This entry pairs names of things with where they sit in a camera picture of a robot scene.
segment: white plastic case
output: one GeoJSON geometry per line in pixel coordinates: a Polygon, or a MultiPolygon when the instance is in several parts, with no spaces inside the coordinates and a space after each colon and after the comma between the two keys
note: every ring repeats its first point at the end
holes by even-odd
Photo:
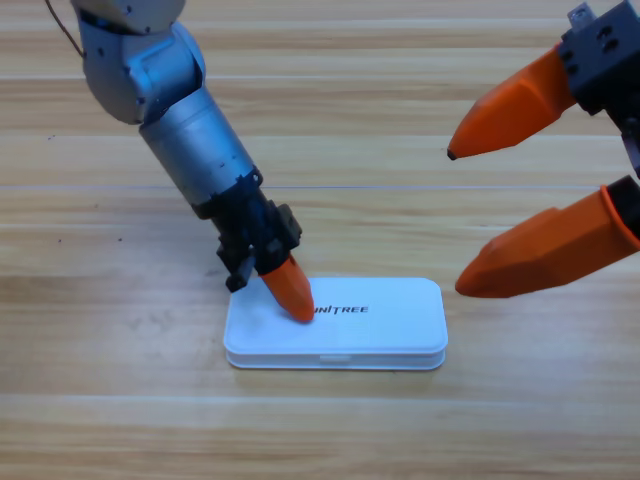
{"type": "Polygon", "coordinates": [[[424,278],[312,278],[316,315],[294,322],[260,279],[231,296],[224,344],[239,368],[431,370],[448,343],[442,293],[424,278]]]}

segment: orange fingertip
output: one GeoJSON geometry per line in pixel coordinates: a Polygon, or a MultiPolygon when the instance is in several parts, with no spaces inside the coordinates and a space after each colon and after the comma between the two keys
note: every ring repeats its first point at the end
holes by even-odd
{"type": "Polygon", "coordinates": [[[309,323],[313,320],[315,306],[311,285],[293,256],[261,278],[278,304],[296,321],[309,323]]]}
{"type": "Polygon", "coordinates": [[[556,49],[480,98],[456,130],[447,155],[469,157],[513,147],[557,121],[573,106],[556,49]]]}
{"type": "Polygon", "coordinates": [[[494,238],[456,283],[461,295],[508,298],[566,285],[640,250],[607,187],[494,238]]]}

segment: silver robot arm segment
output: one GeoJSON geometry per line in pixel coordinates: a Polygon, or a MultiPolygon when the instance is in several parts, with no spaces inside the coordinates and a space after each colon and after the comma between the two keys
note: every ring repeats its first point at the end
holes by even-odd
{"type": "Polygon", "coordinates": [[[92,94],[139,127],[196,215],[214,223],[228,289],[287,262],[302,230],[287,205],[264,197],[260,171],[207,90],[202,52],[177,23],[184,0],[71,3],[92,94]]]}

